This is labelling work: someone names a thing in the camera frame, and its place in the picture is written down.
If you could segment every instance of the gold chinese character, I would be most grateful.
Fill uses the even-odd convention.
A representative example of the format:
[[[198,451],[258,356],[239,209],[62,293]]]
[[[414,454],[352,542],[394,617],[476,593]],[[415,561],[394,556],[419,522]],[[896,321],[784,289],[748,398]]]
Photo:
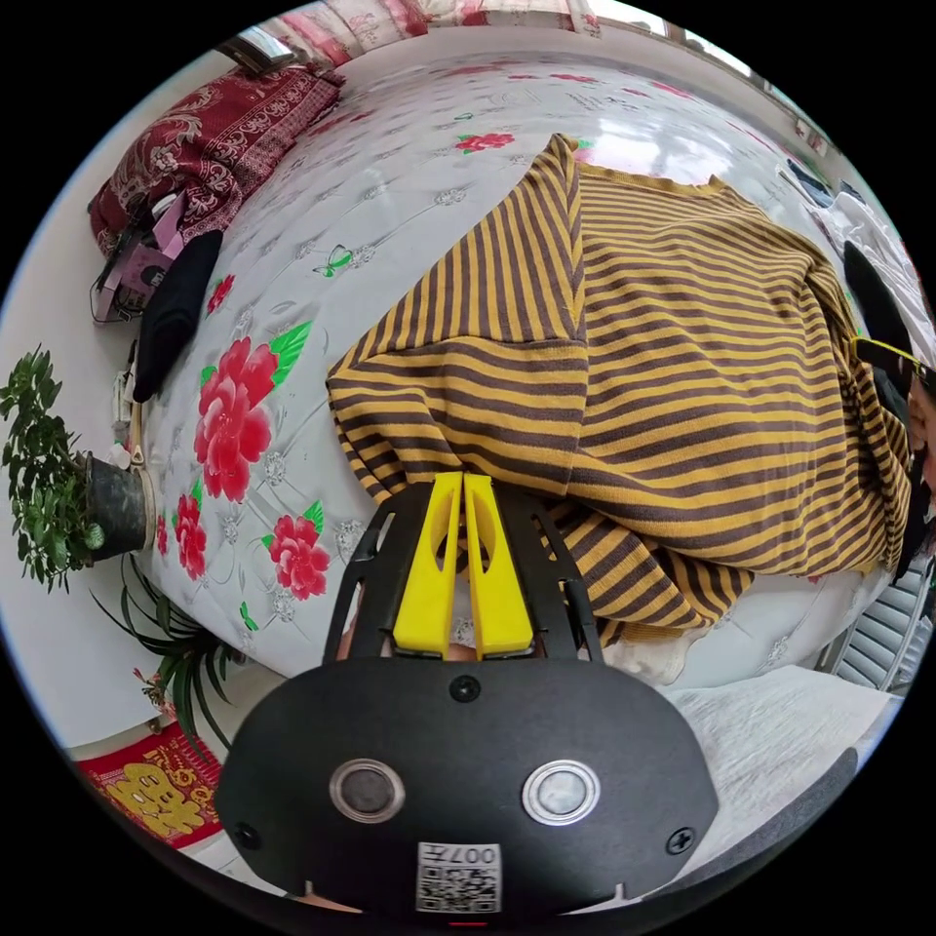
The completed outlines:
[[[164,770],[169,766],[169,761],[166,759],[166,752],[162,748],[157,748],[155,751],[147,751],[143,755],[143,759],[159,764]]]
[[[126,780],[118,780],[106,791],[157,836],[167,839],[173,832],[189,835],[205,824],[197,801],[186,799],[170,782],[165,771],[153,763],[128,763]]]
[[[196,787],[189,793],[189,796],[202,806],[212,801],[212,791],[208,787]]]
[[[169,775],[173,778],[173,783],[177,787],[190,787],[195,782],[196,773],[189,770],[188,767],[180,767],[179,770],[170,770]]]

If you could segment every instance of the qr code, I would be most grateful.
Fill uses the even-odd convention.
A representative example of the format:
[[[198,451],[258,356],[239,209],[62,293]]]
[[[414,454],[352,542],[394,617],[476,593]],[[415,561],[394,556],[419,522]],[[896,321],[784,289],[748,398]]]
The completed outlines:
[[[500,910],[500,849],[422,842],[416,908],[435,914]]]

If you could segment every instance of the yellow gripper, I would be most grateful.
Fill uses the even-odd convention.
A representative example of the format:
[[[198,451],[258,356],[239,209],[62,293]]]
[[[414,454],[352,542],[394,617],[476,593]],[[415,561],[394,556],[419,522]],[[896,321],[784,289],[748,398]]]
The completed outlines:
[[[394,643],[403,651],[448,656],[463,489],[478,659],[521,653],[529,649],[533,631],[494,488],[485,475],[461,472],[436,476],[394,625]]]

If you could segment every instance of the yellow and brown striped sweater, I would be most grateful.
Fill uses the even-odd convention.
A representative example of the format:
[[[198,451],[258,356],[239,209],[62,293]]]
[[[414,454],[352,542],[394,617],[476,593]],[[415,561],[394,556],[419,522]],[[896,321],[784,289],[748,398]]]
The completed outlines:
[[[459,468],[540,492],[605,645],[711,624],[759,572],[893,567],[908,444],[828,260],[716,178],[574,147],[554,136],[331,370],[368,493]]]

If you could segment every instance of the red poster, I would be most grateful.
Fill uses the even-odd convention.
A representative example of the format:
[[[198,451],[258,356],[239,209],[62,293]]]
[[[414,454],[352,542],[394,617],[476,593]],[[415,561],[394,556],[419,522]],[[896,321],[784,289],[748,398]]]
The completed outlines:
[[[174,723],[122,751],[77,764],[139,826],[184,848],[221,831],[214,806],[221,765],[207,749],[205,757],[207,762]]]

